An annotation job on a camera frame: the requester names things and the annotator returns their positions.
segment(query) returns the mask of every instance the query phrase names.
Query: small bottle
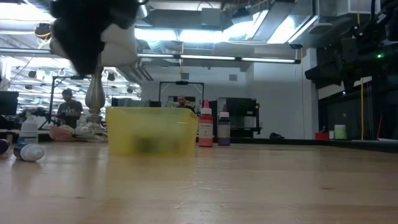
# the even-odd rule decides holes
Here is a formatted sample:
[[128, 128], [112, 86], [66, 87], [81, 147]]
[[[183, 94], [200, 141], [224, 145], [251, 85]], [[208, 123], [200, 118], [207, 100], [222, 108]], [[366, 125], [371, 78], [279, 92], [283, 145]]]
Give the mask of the small bottle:
[[28, 114], [27, 119], [21, 126], [17, 143], [38, 143], [39, 127], [32, 115]]
[[204, 107], [200, 110], [199, 118], [199, 146], [213, 147], [213, 117], [209, 108], [209, 101], [205, 100]]
[[218, 145], [229, 146], [231, 144], [231, 121], [229, 120], [229, 113], [226, 110], [226, 105], [223, 107], [223, 111], [220, 112], [218, 118]]
[[10, 147], [10, 142], [5, 139], [0, 139], [0, 155], [3, 155], [7, 152]]
[[22, 161], [34, 162], [44, 156], [44, 149], [38, 144], [19, 143], [14, 148], [14, 156]]

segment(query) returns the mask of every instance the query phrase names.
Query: white wall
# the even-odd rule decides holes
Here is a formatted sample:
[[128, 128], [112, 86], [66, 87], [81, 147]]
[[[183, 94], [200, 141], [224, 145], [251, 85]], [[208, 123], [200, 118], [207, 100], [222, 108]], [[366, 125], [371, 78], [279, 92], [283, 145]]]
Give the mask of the white wall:
[[[163, 68], [149, 68], [148, 72], [154, 78], [154, 82], [146, 82], [142, 84], [142, 100], [159, 99], [159, 81], [175, 82], [180, 80], [180, 68], [169, 67]], [[219, 97], [247, 97], [245, 87], [244, 72], [240, 72], [238, 68], [201, 68], [201, 67], [185, 67], [184, 72], [190, 74], [190, 82], [205, 83], [205, 100], [216, 100]], [[238, 75], [236, 82], [229, 81], [229, 74]], [[162, 85], [162, 102], [166, 102], [169, 96], [194, 96], [201, 100], [201, 93], [193, 85], [181, 86], [167, 84]]]
[[304, 71], [314, 64], [315, 50], [300, 65], [255, 63], [246, 81], [249, 97], [260, 104], [262, 131], [256, 138], [277, 132], [287, 139], [313, 139], [318, 131], [318, 98], [315, 85]]
[[[268, 138], [278, 132], [287, 139], [313, 139], [318, 131], [318, 92], [305, 78], [304, 71], [316, 66], [315, 49], [307, 50], [300, 65], [254, 63], [246, 73], [238, 68], [184, 68], [190, 73], [190, 82], [205, 83], [205, 99], [219, 97], [255, 98], [260, 104], [260, 122], [263, 130], [255, 138]], [[148, 69], [154, 82], [142, 84], [142, 100], [158, 100], [159, 80], [180, 80], [179, 68]], [[238, 82], [228, 81], [229, 74], [237, 74]], [[195, 96], [201, 93], [193, 86], [170, 85], [162, 92], [162, 101], [168, 96]]]

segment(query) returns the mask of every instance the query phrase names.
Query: white container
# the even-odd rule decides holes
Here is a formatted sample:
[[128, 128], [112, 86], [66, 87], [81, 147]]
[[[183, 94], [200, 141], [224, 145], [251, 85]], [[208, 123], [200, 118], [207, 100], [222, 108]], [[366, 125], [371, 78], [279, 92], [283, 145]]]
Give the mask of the white container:
[[14, 148], [14, 156], [22, 161], [34, 162], [44, 156], [44, 149], [38, 144], [19, 143]]
[[38, 143], [39, 142], [39, 126], [33, 116], [28, 115], [25, 122], [21, 126], [19, 132], [18, 143]]
[[329, 131], [329, 139], [335, 138], [335, 131]]

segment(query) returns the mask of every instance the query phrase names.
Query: person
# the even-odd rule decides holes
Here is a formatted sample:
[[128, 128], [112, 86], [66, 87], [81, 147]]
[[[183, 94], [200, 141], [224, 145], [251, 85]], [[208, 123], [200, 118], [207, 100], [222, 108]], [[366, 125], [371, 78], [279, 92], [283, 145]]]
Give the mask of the person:
[[192, 110], [193, 113], [195, 113], [195, 110], [193, 109], [193, 107], [187, 105], [187, 100], [185, 99], [185, 96], [178, 96], [178, 103], [179, 103], [178, 108], [190, 109], [190, 110]]
[[71, 90], [62, 91], [62, 98], [65, 102], [60, 105], [57, 115], [55, 116], [61, 121], [61, 124], [76, 128], [83, 107], [79, 101], [73, 100], [72, 97], [73, 94]]

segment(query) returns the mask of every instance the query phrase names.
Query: translucent bin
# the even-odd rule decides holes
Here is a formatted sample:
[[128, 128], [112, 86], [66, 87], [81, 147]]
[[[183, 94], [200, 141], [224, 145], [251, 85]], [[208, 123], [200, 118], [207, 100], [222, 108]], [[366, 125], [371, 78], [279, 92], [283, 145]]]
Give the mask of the translucent bin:
[[119, 156], [192, 156], [198, 116], [181, 108], [106, 109], [109, 153]]

